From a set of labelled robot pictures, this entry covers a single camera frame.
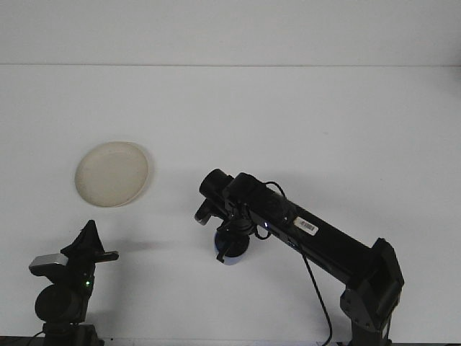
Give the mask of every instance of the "white tabletop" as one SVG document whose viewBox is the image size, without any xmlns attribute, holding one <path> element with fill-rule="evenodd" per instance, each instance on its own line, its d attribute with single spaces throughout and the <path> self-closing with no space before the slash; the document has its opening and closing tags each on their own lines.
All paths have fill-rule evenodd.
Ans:
<svg viewBox="0 0 461 346">
<path fill-rule="evenodd" d="M 0 334 L 40 330 L 48 285 L 27 266 L 89 219 L 117 262 L 97 265 L 88 323 L 102 337 L 324 340 L 301 257 L 252 239 L 215 260 L 219 224 L 193 219 L 214 168 L 275 180 L 293 202 L 371 247 L 386 238 L 406 284 L 396 342 L 459 339 L 461 68 L 0 66 Z M 73 175 L 99 143 L 148 154 L 146 191 L 97 208 Z M 334 327 L 344 286 L 315 267 Z"/>
</svg>

